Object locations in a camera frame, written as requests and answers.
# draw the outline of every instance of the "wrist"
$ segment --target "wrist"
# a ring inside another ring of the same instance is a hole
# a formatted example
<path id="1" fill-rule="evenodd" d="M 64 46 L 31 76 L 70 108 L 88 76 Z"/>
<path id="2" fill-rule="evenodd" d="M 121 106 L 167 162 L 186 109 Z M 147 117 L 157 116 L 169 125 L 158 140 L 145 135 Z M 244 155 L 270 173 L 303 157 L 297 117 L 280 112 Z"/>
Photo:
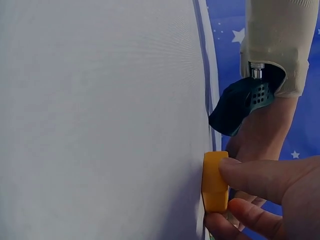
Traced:
<path id="1" fill-rule="evenodd" d="M 276 97 L 269 106 L 252 112 L 243 122 L 235 141 L 240 161 L 277 160 L 291 127 L 298 98 Z"/>

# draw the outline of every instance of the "beige sleeve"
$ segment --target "beige sleeve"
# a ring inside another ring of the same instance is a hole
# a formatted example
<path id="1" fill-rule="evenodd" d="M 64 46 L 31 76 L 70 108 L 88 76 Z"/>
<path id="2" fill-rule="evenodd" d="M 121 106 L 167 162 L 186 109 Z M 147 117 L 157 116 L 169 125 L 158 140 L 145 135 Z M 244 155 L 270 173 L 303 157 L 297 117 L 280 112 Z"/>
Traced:
<path id="1" fill-rule="evenodd" d="M 286 73 L 278 97 L 301 96 L 318 17 L 319 0 L 246 0 L 246 33 L 240 71 L 249 77 L 248 61 L 272 64 Z"/>

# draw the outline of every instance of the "white sheet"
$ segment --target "white sheet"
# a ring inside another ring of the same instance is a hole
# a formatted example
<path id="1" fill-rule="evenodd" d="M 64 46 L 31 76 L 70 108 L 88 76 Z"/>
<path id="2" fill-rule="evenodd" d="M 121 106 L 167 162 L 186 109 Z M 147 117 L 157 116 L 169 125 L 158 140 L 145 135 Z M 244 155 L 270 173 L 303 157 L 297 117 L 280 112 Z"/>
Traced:
<path id="1" fill-rule="evenodd" d="M 0 9 L 0 239 L 200 239 L 211 147 L 192 1 Z"/>

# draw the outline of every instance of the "finger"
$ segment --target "finger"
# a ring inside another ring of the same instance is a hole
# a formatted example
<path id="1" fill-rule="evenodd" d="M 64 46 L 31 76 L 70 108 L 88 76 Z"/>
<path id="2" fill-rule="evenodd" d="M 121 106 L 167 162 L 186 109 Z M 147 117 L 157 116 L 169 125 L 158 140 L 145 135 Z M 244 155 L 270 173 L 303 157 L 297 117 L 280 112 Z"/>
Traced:
<path id="1" fill-rule="evenodd" d="M 231 188 L 279 205 L 287 189 L 314 168 L 309 159 L 241 163 L 233 158 L 224 158 L 219 165 L 221 176 Z"/>
<path id="2" fill-rule="evenodd" d="M 265 203 L 266 200 L 260 198 L 260 197 L 256 197 L 252 202 L 253 205 L 256 205 L 258 208 L 261 208 Z M 231 221 L 230 222 L 238 222 L 238 229 L 239 231 L 243 231 L 245 229 L 245 225 L 243 225 L 241 222 L 239 222 L 235 216 L 232 215 L 232 213 L 230 211 L 228 211 L 228 214 L 231 216 Z"/>
<path id="3" fill-rule="evenodd" d="M 239 198 L 239 199 L 243 199 L 243 200 L 246 200 L 248 202 L 252 202 L 256 196 L 252 196 L 248 193 L 245 193 L 243 191 L 236 191 L 233 198 Z M 240 231 L 244 229 L 244 227 L 242 227 L 242 229 L 240 229 L 240 223 L 239 221 L 232 215 L 231 212 L 228 211 L 228 215 L 227 215 L 227 219 L 228 221 L 234 225 L 236 228 L 238 228 Z"/>
<path id="4" fill-rule="evenodd" d="M 287 239 L 281 216 L 264 211 L 240 198 L 230 201 L 228 208 L 244 226 L 267 239 Z"/>
<path id="5" fill-rule="evenodd" d="M 251 240 L 251 238 L 239 231 L 219 213 L 208 214 L 204 219 L 204 224 L 212 236 L 216 239 Z"/>
<path id="6" fill-rule="evenodd" d="M 251 203 L 261 208 L 266 203 L 266 200 L 261 197 L 256 197 Z"/>

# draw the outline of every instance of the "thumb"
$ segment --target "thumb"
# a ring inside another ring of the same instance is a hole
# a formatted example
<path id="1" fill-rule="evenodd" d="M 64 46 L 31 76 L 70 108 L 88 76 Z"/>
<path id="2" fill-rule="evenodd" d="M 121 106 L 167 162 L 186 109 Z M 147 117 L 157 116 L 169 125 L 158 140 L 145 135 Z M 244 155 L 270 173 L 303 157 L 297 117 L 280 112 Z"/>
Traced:
<path id="1" fill-rule="evenodd" d="M 312 158 L 244 163 L 233 158 L 224 158 L 219 164 L 220 174 L 231 188 L 279 205 L 288 188 L 314 168 Z"/>

